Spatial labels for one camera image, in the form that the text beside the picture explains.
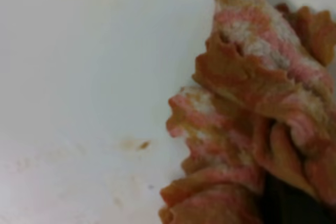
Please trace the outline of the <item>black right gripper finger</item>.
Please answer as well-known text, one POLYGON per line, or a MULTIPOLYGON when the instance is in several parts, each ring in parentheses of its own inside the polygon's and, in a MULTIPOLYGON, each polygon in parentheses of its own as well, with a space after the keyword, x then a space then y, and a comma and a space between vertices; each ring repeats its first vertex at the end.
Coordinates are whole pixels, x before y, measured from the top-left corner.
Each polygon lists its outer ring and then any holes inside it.
POLYGON ((266 175, 262 218, 271 224, 328 223, 328 214, 315 199, 271 174, 266 175))

